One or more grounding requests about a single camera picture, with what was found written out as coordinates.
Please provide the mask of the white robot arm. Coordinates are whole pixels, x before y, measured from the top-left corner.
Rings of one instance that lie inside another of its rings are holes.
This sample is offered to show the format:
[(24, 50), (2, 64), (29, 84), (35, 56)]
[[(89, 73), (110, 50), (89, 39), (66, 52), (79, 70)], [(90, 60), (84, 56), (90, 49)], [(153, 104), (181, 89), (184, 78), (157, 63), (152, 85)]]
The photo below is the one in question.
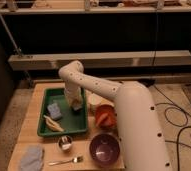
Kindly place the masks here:
[(85, 88), (114, 103), (126, 171), (173, 171), (149, 89), (137, 81), (113, 82), (83, 70), (80, 61), (59, 69), (66, 97), (74, 101)]

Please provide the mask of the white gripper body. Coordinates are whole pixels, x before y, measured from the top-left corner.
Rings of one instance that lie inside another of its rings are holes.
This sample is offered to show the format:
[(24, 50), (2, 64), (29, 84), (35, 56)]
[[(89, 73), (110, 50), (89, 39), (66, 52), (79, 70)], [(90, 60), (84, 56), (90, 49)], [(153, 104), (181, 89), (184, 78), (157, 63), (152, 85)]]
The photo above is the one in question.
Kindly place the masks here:
[(82, 108), (83, 100), (80, 95), (78, 96), (67, 96), (66, 97), (68, 105), (75, 111)]

